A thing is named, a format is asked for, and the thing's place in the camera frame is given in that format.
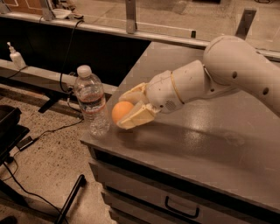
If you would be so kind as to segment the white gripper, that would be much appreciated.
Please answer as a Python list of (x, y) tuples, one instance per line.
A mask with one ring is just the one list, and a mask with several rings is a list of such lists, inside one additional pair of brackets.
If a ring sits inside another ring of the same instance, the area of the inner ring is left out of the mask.
[(172, 71), (169, 70), (154, 76), (148, 84), (142, 82), (134, 86), (123, 93), (118, 101), (134, 105), (133, 109), (116, 123), (125, 130), (153, 121), (159, 111), (169, 114), (183, 107), (174, 87)]

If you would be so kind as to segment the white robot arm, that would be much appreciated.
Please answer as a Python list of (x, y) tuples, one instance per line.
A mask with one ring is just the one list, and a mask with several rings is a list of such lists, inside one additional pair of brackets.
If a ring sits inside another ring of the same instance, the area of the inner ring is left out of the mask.
[(207, 45), (202, 60), (164, 71), (123, 93), (119, 100), (130, 102), (133, 108), (116, 125), (129, 130), (153, 121), (159, 113), (169, 114), (188, 102), (220, 97), (236, 89), (280, 114), (280, 67), (245, 40), (221, 36)]

